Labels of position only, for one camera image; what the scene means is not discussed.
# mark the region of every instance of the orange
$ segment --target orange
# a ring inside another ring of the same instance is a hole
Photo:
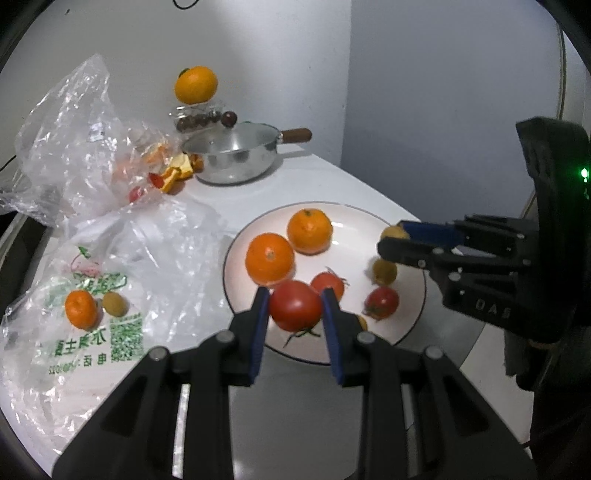
[[[293,273],[296,255],[281,235],[263,233],[248,245],[245,264],[254,283],[270,287]]]
[[[300,210],[287,224],[287,238],[296,252],[316,255],[330,246],[332,224],[322,210]]]
[[[183,70],[174,84],[174,94],[178,101],[188,105],[208,102],[216,92],[216,74],[202,66]]]
[[[71,291],[66,297],[64,307],[70,323],[82,330],[94,327],[99,317],[94,298],[85,290]]]

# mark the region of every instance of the wooden handle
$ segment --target wooden handle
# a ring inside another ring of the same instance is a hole
[[[312,132],[307,128],[294,128],[281,132],[283,143],[306,143],[312,140]]]

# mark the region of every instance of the small yellow fruit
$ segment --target small yellow fruit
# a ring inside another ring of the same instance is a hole
[[[387,236],[393,238],[404,238],[406,240],[410,239],[410,235],[399,225],[390,225],[389,227],[386,227],[382,232],[382,235],[379,236],[379,239],[381,240]]]
[[[103,308],[113,317],[122,317],[127,313],[128,305],[121,295],[110,291],[103,297]]]
[[[368,322],[363,318],[361,315],[357,315],[357,319],[359,320],[359,324],[361,325],[361,329],[367,332],[368,329]]]
[[[387,287],[394,283],[394,280],[396,280],[396,277],[398,276],[398,267],[396,266],[396,263],[389,262],[383,258],[378,258],[374,262],[371,271],[374,283],[383,287]]]

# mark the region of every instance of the tomato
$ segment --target tomato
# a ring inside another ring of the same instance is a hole
[[[400,297],[396,290],[390,287],[378,287],[365,299],[364,314],[375,320],[389,317],[398,308]]]
[[[148,178],[150,179],[150,182],[152,182],[152,185],[154,185],[157,189],[164,187],[164,179],[157,173],[150,173]]]
[[[312,282],[310,282],[310,287],[312,287],[312,290],[318,295],[320,295],[325,288],[332,288],[335,291],[335,296],[338,301],[343,298],[343,293],[345,293],[344,280],[332,270],[316,275],[312,279]]]
[[[285,280],[271,294],[269,314],[282,330],[299,332],[312,328],[320,321],[322,300],[304,282]]]
[[[134,187],[131,190],[131,192],[129,192],[129,195],[128,195],[129,202],[134,203],[135,201],[142,198],[144,193],[146,193],[146,191],[142,187],[140,187],[140,186]]]

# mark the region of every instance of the cherry tomato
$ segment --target cherry tomato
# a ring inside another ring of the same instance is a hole
[[[344,280],[332,270],[316,275],[312,279],[312,282],[310,282],[310,287],[312,287],[312,290],[318,295],[320,295],[325,288],[332,288],[335,291],[335,296],[338,301],[343,298],[343,293],[345,293]]]
[[[137,187],[134,187],[131,190],[131,192],[129,192],[129,195],[128,195],[129,202],[134,203],[135,201],[142,198],[144,193],[146,193],[146,191],[142,187],[140,187],[139,185]]]
[[[396,290],[390,287],[378,287],[365,299],[364,314],[375,320],[389,317],[398,308],[400,297]]]
[[[148,178],[150,179],[150,182],[152,182],[152,185],[154,185],[157,189],[164,187],[164,179],[157,173],[150,173]]]

